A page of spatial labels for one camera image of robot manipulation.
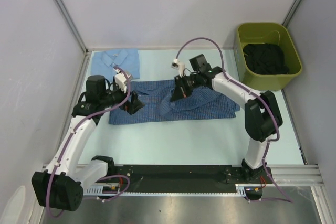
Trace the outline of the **blue checkered long sleeve shirt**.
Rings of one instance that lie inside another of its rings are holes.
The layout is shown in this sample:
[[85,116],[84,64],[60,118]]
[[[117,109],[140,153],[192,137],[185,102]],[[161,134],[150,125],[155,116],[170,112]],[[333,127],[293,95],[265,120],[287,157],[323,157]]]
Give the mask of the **blue checkered long sleeve shirt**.
[[149,122],[231,119],[236,117],[240,106],[225,95],[200,87],[186,99],[171,102],[175,88],[173,80],[137,81],[132,90],[144,104],[134,115],[116,109],[110,112],[110,125],[128,125]]

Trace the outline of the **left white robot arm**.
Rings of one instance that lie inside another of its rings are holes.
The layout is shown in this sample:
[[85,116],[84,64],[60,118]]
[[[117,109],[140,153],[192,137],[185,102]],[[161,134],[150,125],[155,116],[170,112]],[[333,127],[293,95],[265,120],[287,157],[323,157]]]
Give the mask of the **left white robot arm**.
[[67,133],[51,162],[43,172],[35,172],[32,186],[40,206],[47,210],[75,211],[84,193],[96,182],[127,178],[119,175],[112,157],[96,155],[83,169],[77,165],[83,149],[97,128],[101,117],[115,109],[130,115],[143,108],[136,92],[131,91],[132,75],[119,71],[112,81],[104,76],[89,76],[86,90],[72,110]]

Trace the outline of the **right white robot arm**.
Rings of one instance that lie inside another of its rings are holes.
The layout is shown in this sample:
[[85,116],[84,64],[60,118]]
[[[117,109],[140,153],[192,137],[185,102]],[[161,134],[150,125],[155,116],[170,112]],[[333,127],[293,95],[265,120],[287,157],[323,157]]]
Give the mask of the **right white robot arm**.
[[245,130],[250,137],[248,150],[242,160],[242,176],[254,183],[262,172],[269,174],[266,156],[270,142],[279,140],[279,128],[283,124],[275,95],[271,91],[259,92],[230,76],[223,67],[211,67],[204,55],[190,59],[193,72],[185,74],[185,64],[178,59],[172,68],[178,70],[171,101],[188,98],[199,87],[208,87],[223,94],[243,110]]

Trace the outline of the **light blue folded shirt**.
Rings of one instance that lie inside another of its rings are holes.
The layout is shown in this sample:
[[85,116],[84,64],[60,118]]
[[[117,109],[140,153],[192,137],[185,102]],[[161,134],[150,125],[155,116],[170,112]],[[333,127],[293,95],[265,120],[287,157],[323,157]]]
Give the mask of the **light blue folded shirt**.
[[116,71],[114,67],[130,73],[133,79],[140,78],[140,59],[136,48],[118,48],[95,52],[91,62],[91,75],[104,76],[113,80]]

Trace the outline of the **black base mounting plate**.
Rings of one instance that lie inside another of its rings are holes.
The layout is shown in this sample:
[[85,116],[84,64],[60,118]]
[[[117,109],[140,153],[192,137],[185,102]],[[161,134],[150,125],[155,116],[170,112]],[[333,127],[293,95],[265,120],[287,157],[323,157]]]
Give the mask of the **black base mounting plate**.
[[113,178],[104,179],[98,200],[108,200],[119,192],[125,195],[244,195],[253,191],[260,195],[271,183],[269,174],[262,172],[257,179],[245,181],[241,166],[232,165],[119,165]]

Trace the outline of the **black clothes in bin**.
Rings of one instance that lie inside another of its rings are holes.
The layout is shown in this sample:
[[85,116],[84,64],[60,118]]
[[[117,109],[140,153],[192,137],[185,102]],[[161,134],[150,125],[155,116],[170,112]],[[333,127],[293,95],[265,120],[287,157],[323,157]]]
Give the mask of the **black clothes in bin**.
[[247,44],[243,48],[249,70],[260,75],[288,74],[283,50],[275,44]]

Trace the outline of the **olive green plastic bin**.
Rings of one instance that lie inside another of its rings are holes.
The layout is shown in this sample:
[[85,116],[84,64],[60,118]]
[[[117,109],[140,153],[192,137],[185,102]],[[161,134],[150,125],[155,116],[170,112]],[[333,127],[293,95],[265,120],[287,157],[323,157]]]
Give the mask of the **olive green plastic bin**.
[[302,72],[289,31],[279,23],[240,24],[234,55],[240,82],[256,90],[281,90]]

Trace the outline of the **aluminium frame rail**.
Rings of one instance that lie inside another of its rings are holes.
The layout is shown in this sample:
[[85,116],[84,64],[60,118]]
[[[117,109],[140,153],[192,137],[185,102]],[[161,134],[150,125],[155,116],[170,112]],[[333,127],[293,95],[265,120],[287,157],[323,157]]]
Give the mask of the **aluminium frame rail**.
[[274,181],[288,186],[320,186],[323,179],[317,165],[270,165]]

